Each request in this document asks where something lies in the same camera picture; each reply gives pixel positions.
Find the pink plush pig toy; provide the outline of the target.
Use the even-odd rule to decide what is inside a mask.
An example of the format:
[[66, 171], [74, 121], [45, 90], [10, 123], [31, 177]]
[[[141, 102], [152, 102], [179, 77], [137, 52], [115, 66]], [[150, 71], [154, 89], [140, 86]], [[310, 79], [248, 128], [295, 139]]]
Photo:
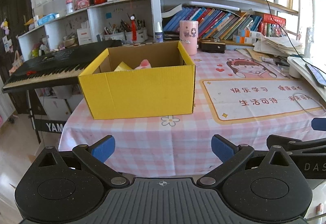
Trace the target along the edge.
[[141, 61], [140, 65], [135, 68], [135, 70], [138, 70], [138, 69], [149, 69], [149, 68], [151, 68], [151, 64], [150, 64], [149, 60], [144, 59], [144, 60]]

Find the smartphone on stand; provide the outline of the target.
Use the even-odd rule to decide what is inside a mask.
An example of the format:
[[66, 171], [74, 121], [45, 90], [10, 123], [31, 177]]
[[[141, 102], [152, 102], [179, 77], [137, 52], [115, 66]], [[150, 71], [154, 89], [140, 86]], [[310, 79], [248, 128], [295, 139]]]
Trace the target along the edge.
[[326, 86], [326, 79], [325, 79], [325, 74], [322, 73], [319, 69], [317, 69], [316, 67], [307, 64], [306, 63], [306, 68], [309, 71], [309, 73], [312, 75], [313, 79], [315, 80], [315, 82], [322, 87]]

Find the white laptop stand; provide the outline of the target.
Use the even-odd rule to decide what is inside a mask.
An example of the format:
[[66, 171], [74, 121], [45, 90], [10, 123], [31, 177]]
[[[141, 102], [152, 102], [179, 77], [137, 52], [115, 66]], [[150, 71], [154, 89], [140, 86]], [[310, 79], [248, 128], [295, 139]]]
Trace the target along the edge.
[[304, 62], [301, 58], [298, 57], [287, 57], [287, 62], [290, 65], [290, 76], [293, 78], [303, 77], [325, 101], [325, 88], [322, 88], [317, 84], [313, 75], [308, 71], [306, 67], [306, 62]]

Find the cartoon desk mat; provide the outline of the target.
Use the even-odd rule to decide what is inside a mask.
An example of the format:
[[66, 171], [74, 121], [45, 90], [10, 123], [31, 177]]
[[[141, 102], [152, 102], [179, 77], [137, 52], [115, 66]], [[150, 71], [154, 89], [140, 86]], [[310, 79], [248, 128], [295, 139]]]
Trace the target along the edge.
[[229, 60], [226, 66], [233, 78], [200, 81], [213, 119], [219, 124], [325, 114], [319, 94], [304, 80], [278, 78], [266, 66], [243, 59]]

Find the stack of papers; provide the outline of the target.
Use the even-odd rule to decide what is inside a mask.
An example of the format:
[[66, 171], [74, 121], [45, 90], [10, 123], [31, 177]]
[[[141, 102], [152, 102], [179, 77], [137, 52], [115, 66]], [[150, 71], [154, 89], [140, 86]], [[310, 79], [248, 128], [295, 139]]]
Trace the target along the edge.
[[274, 56], [287, 57], [289, 55], [304, 54], [302, 43], [295, 39], [283, 37], [265, 37], [254, 43], [254, 51]]

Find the yellow cardboard box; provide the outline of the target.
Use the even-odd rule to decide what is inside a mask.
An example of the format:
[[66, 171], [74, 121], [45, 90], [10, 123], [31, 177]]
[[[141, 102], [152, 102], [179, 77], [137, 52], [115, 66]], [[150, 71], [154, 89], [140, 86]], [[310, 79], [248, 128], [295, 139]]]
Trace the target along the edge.
[[[149, 69], [138, 69], [142, 60]], [[114, 71], [125, 62], [130, 71]], [[95, 120], [193, 113], [196, 66], [180, 41], [105, 49], [78, 76]]]

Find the black electronic keyboard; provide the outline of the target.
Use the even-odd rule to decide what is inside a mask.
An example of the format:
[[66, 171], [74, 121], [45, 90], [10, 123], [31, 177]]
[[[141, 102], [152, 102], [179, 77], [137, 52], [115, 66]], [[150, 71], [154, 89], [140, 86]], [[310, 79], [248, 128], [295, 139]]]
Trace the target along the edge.
[[78, 83], [78, 76], [105, 49], [120, 40], [96, 42], [51, 52], [23, 63], [6, 81], [4, 93]]

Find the black stapler case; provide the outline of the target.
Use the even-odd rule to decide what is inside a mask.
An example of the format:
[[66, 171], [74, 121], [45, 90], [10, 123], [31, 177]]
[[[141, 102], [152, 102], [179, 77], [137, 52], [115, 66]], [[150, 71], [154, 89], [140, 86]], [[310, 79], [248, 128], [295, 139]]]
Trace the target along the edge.
[[207, 53], [225, 53], [226, 44], [218, 39], [200, 39], [198, 42], [199, 49]]

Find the red chinese knot tassel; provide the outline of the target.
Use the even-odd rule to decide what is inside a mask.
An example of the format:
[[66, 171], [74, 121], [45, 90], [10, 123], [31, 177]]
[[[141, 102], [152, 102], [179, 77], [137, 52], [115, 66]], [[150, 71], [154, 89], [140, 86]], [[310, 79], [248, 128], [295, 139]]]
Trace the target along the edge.
[[136, 25], [135, 16], [132, 15], [130, 17], [130, 20], [131, 20], [132, 41], [133, 42], [136, 42], [137, 41], [137, 25]]

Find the row of books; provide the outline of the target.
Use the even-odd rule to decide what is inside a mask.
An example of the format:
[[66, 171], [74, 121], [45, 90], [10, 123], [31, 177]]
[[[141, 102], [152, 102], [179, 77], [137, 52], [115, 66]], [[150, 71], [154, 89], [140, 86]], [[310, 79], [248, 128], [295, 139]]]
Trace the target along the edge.
[[236, 36], [248, 37], [248, 31], [264, 36], [285, 35], [286, 19], [269, 13], [249, 14], [204, 6], [178, 5], [162, 14], [164, 39], [176, 39], [180, 33], [181, 21], [197, 21], [198, 37], [231, 41]]

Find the pink cylindrical pen holder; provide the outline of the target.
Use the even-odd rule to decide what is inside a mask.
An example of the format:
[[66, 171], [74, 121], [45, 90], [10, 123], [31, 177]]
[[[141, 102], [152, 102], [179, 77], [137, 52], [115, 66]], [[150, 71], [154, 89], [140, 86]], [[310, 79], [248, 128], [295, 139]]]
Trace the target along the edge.
[[180, 41], [189, 55], [197, 54], [198, 49], [198, 22], [190, 20], [180, 21]]

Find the white spray bottle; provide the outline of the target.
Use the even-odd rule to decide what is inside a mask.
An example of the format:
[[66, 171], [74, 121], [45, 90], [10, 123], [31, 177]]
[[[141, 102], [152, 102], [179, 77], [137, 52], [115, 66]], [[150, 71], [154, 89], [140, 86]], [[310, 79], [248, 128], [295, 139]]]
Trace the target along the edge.
[[162, 43], [164, 41], [164, 34], [161, 28], [161, 22], [156, 22], [155, 25], [155, 42]]

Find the white lotion bottle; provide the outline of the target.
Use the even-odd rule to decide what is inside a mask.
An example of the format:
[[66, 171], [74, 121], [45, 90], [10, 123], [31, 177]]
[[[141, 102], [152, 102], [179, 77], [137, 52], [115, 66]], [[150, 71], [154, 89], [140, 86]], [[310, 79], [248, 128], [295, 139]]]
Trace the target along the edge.
[[65, 0], [67, 14], [74, 12], [74, 0]]

